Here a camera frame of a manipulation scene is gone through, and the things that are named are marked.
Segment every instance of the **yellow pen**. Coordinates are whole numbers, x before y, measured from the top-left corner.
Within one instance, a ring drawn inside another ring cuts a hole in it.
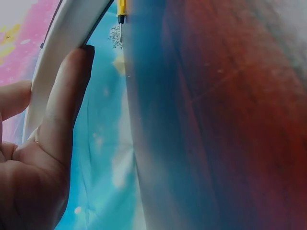
[[[117,4],[117,18],[120,24],[120,42],[123,42],[123,23],[125,23],[126,16],[126,0],[118,0]]]

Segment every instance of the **pink fabric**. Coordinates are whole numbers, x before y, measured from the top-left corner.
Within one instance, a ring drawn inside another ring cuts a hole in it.
[[[13,33],[16,38],[11,42],[7,40],[3,43],[4,39],[12,38],[6,35],[12,29],[12,25],[4,28],[4,32],[1,31],[0,26],[0,85],[32,79],[40,45],[44,41],[52,16],[59,3],[59,0],[23,1],[29,1],[29,8],[25,9],[27,12],[25,12],[23,21],[18,23],[20,29]],[[5,3],[1,1],[0,8],[5,8],[5,6]],[[23,117],[18,115],[5,121],[3,125],[4,140],[20,142]]]

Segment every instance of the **white spot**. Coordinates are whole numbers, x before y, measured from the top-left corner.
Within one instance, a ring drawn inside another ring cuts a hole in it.
[[[21,41],[21,45],[24,45],[24,44],[27,44],[27,43],[29,43],[31,40],[30,39],[26,39],[26,40],[23,40],[23,41]]]
[[[103,143],[102,138],[97,138],[97,139],[96,139],[96,144],[97,144],[97,147],[98,147],[99,149],[101,148],[102,143]]]
[[[108,88],[105,88],[105,89],[104,89],[104,95],[105,95],[106,97],[108,97],[108,96],[110,95],[110,92],[109,92],[109,89],[108,89]]]
[[[81,211],[82,211],[81,207],[75,208],[75,214],[79,214],[79,213],[81,213]]]

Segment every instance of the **blue fabric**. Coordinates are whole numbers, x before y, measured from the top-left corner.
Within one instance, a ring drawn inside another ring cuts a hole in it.
[[[71,192],[58,230],[145,229],[126,80],[118,68],[123,54],[110,39],[116,13],[113,4],[88,42],[94,65],[74,129]]]

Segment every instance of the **white curved edge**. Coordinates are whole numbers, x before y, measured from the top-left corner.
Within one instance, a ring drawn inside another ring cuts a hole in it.
[[[81,47],[113,0],[64,0],[49,29],[33,75],[23,142],[41,124],[61,62]]]

